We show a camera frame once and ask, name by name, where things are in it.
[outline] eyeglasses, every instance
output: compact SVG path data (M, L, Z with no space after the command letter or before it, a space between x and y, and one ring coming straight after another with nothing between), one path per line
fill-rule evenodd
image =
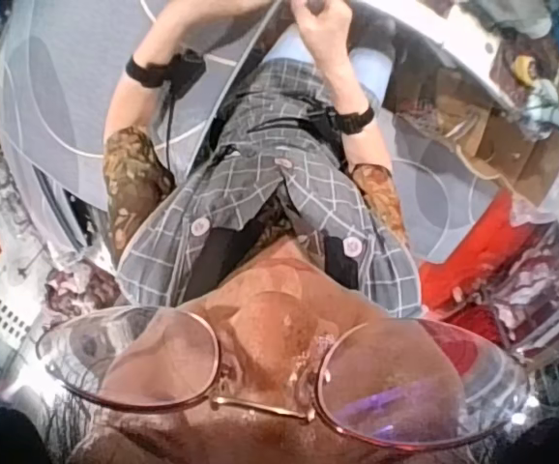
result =
M379 447L440 450L484 438L528 398L524 369L463 329L382 319L344 333L307 381L302 410L229 394L226 350L213 327L174 308L121 307L47 332L37 354L72 394L110 409L152 413L204 401L309 423Z

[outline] white button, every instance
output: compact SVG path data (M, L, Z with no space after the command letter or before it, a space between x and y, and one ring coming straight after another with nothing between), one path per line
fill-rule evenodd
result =
M194 237L201 237L211 228L211 221L205 217L196 219L191 225L191 232Z
M344 239L344 254L349 258L356 258L359 256L364 250L364 245L361 243L361 240L356 239L355 237L348 237Z
M286 158L276 158L276 165L285 167L286 169L292 168L292 162L290 162L290 160Z

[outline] wristwatch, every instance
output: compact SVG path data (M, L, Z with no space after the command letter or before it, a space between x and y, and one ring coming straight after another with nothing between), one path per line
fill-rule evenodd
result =
M146 68L142 68L131 57L125 67L125 73L131 79L139 82L145 89L158 89L163 86L166 80L169 80L170 68L173 62L174 58L166 65L150 64Z
M165 65L149 64L143 68L131 57L125 67L125 73L144 88L158 89L169 81L173 90L181 93L183 88L189 90L205 72L204 58L190 49L174 55Z
M354 135L355 133L362 132L375 117L374 110L371 106L364 114L338 114L334 108L330 108L328 115L332 126L346 135Z

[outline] gray plaid shirt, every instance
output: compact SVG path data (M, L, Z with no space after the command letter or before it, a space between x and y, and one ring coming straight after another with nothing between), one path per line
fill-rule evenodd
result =
M209 232L242 230L277 195L308 252L323 256L325 237L341 239L364 295L395 317L422 314L410 253L369 210L330 145L303 129L317 109L311 102L330 104L329 93L311 65L291 60L260 66L232 94L215 153L123 253L118 278L131 302L179 305Z

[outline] red fabric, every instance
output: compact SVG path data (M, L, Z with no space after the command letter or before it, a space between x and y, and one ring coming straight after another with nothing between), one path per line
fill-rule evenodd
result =
M504 346L494 315L485 306L468 307L445 322L480 335L495 345Z
M456 331L452 332L451 328L437 327L434 329L428 325L423 325L423 327L436 341L460 376L471 370L478 358L478 348L472 340L462 339L461 336L457 336Z
M494 274L522 248L536 226L512 227L511 209L512 195L503 189L445 264L425 263L420 268L424 305L444 312L454 288L471 293L478 278Z

